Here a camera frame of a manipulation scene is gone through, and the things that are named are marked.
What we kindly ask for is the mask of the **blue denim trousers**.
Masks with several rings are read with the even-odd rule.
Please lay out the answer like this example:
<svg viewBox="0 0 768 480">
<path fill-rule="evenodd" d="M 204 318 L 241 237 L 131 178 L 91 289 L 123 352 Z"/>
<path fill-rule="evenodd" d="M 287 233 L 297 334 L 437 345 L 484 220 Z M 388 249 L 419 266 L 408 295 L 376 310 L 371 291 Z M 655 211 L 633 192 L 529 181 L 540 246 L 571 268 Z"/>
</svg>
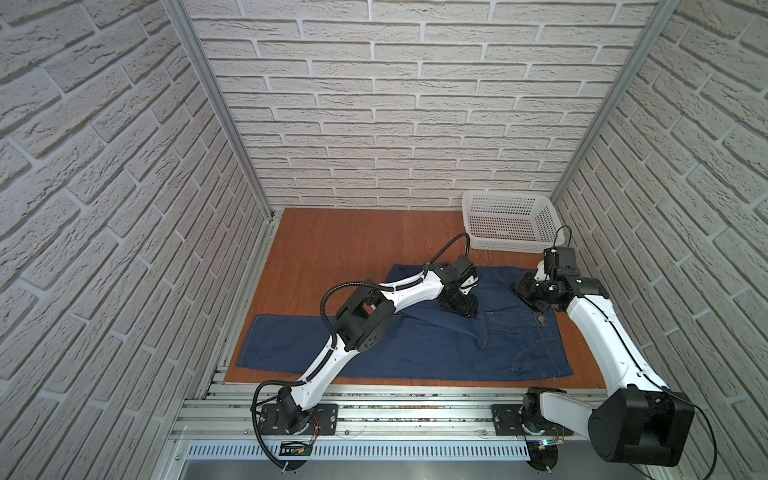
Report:
<svg viewBox="0 0 768 480">
<path fill-rule="evenodd" d="M 538 381 L 572 375 L 554 314 L 539 320 L 511 292 L 523 275 L 511 266 L 482 267 L 472 290 L 478 315 L 464 318 L 437 301 L 398 313 L 384 338 L 352 359 L 342 376 L 359 379 Z M 237 359 L 250 370 L 302 374 L 327 341 L 318 317 L 259 315 Z"/>
</svg>

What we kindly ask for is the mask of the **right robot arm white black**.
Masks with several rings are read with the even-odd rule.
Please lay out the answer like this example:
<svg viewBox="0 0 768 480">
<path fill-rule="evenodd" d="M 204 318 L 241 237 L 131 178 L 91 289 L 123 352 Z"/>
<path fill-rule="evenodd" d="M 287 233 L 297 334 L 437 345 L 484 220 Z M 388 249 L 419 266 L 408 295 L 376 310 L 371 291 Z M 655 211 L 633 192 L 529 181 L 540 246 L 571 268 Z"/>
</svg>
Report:
<svg viewBox="0 0 768 480">
<path fill-rule="evenodd" d="M 621 325 L 607 289 L 585 277 L 574 249 L 549 247 L 536 272 L 512 292 L 541 314 L 567 313 L 603 376 L 606 400 L 597 407 L 562 390 L 531 387 L 520 418 L 529 434 L 562 427 L 588 439 L 606 462 L 673 467 L 679 463 L 695 415 L 682 393 L 669 391 Z"/>
</svg>

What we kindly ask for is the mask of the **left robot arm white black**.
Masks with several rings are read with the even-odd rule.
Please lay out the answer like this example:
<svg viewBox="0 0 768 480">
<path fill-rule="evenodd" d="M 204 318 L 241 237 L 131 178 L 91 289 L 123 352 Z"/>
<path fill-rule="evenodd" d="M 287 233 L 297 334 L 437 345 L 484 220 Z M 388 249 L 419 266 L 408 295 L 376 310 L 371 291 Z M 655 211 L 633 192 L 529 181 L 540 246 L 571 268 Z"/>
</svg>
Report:
<svg viewBox="0 0 768 480">
<path fill-rule="evenodd" d="M 448 312 L 474 318 L 478 300 L 472 293 L 480 274 L 464 255 L 452 263 L 426 263 L 410 277 L 390 283 L 346 282 L 321 299 L 320 316 L 329 339 L 307 370 L 282 386 L 276 396 L 278 420 L 289 434 L 312 421 L 328 386 L 358 354 L 381 340 L 396 313 L 436 300 Z"/>
</svg>

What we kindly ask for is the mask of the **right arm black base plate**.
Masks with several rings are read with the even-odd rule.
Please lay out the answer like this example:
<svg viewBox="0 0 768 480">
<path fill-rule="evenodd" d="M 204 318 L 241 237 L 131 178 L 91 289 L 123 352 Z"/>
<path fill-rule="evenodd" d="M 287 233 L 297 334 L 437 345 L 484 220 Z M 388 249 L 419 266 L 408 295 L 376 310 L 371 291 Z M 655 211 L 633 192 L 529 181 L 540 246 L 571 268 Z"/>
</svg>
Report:
<svg viewBox="0 0 768 480">
<path fill-rule="evenodd" d="M 550 436 L 570 437 L 574 432 L 527 412 L 522 404 L 493 404 L 492 422 L 497 436 Z"/>
</svg>

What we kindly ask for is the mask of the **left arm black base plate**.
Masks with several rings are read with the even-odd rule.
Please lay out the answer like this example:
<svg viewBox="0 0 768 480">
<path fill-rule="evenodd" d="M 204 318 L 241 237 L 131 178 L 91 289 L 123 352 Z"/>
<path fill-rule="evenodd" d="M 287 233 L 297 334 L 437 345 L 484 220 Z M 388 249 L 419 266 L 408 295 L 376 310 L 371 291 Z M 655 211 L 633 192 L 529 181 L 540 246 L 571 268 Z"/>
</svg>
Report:
<svg viewBox="0 0 768 480">
<path fill-rule="evenodd" d="M 282 411 L 277 404 L 267 404 L 256 418 L 262 435 L 332 436 L 336 433 L 338 413 L 337 404 L 321 403 L 297 416 Z"/>
</svg>

